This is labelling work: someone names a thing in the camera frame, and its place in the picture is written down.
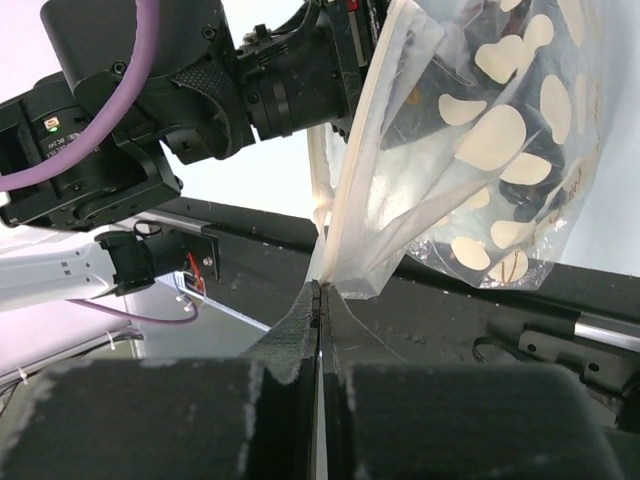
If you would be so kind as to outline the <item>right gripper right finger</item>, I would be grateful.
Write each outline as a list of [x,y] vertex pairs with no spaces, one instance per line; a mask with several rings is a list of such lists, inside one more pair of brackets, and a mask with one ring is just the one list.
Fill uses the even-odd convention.
[[621,479],[578,380],[557,366],[420,365],[322,289],[332,479]]

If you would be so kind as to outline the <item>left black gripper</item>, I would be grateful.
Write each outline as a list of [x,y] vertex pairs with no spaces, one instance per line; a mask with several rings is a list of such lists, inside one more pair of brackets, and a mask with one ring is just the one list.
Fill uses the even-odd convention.
[[390,6],[304,1],[275,29],[261,24],[237,50],[249,122],[270,140],[328,123],[347,139]]

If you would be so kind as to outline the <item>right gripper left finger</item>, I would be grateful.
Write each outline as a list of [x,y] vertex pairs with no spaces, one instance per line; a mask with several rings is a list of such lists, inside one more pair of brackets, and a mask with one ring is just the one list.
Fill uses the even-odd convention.
[[1,447],[5,479],[311,479],[320,289],[234,358],[47,370]]

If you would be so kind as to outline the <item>polka dot zip bag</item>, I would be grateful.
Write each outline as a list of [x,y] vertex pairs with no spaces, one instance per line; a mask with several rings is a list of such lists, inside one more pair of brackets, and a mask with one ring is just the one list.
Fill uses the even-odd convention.
[[[535,290],[601,158],[608,1],[393,1],[344,146],[308,133],[307,277],[377,296],[410,257],[480,289]],[[499,182],[545,202],[516,222]]]

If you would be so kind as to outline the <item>dark fake grape bunch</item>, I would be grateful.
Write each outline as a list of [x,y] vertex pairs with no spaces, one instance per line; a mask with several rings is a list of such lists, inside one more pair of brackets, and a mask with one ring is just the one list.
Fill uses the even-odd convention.
[[514,206],[513,218],[516,222],[526,223],[533,220],[545,202],[542,190],[531,185],[500,181],[499,192],[509,204]]

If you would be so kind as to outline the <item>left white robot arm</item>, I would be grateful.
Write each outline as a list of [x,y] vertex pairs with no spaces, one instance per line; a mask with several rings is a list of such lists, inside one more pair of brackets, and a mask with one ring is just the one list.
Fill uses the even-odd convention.
[[352,129],[385,1],[305,1],[235,44],[219,1],[47,1],[59,72],[1,106],[9,228],[86,233],[177,199],[183,164]]

